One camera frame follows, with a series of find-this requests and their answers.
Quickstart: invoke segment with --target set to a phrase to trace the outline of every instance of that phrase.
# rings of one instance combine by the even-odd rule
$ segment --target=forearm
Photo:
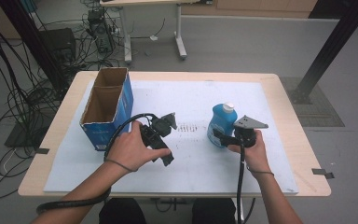
[[[302,223],[283,195],[273,175],[258,174],[258,184],[263,195],[269,223]]]
[[[127,171],[121,167],[110,162],[105,162],[77,188],[65,195],[62,201],[96,198],[106,192],[126,173]],[[91,207],[90,205],[48,210],[33,223],[80,223]]]

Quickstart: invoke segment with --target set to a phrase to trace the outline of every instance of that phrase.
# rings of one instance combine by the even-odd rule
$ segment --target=black tape
[[[38,148],[37,150],[36,150],[36,154],[48,154],[48,152],[50,151],[50,149],[48,149],[48,148]]]
[[[314,175],[324,175],[324,177],[326,177],[326,179],[333,179],[335,178],[334,177],[334,174],[333,173],[327,173],[325,171],[325,169],[315,169],[315,168],[312,168],[312,172]]]

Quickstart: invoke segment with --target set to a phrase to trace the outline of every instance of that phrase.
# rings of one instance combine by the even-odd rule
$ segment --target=hand
[[[228,149],[241,153],[239,146],[229,145]],[[267,160],[266,145],[264,144],[263,134],[260,130],[255,130],[255,145],[245,149],[245,161],[251,170],[271,172],[269,161]]]
[[[147,148],[142,141],[141,125],[141,122],[134,121],[131,125],[131,132],[123,133],[115,140],[107,155],[107,159],[116,161],[136,171],[148,161],[167,156],[171,153],[168,148],[155,150]]]

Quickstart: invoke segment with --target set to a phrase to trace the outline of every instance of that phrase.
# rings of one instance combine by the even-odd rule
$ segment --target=bottle label
[[[209,127],[208,127],[208,138],[209,138],[209,140],[211,140],[211,142],[214,143],[217,147],[222,147],[222,145],[220,143],[220,139],[213,135],[213,129],[216,129],[217,131],[219,131],[221,133],[224,133],[225,131],[221,126],[219,126],[219,125],[217,125],[215,123],[211,123],[209,125]]]

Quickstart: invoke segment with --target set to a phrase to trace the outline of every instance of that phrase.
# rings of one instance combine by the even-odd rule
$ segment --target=black pole
[[[332,34],[327,38],[324,46],[316,56],[306,75],[302,78],[295,90],[289,92],[294,104],[309,104],[310,93],[319,79],[327,70],[331,62],[347,43],[358,27],[358,0],[352,1],[350,8],[339,20]]]
[[[39,66],[45,72],[51,85],[57,92],[57,97],[63,99],[63,96],[69,88],[69,83],[64,78],[60,65],[52,57],[43,43],[38,29],[22,6],[21,0],[0,0],[0,6],[14,28],[16,28],[22,41],[24,41],[29,51],[31,51]]]

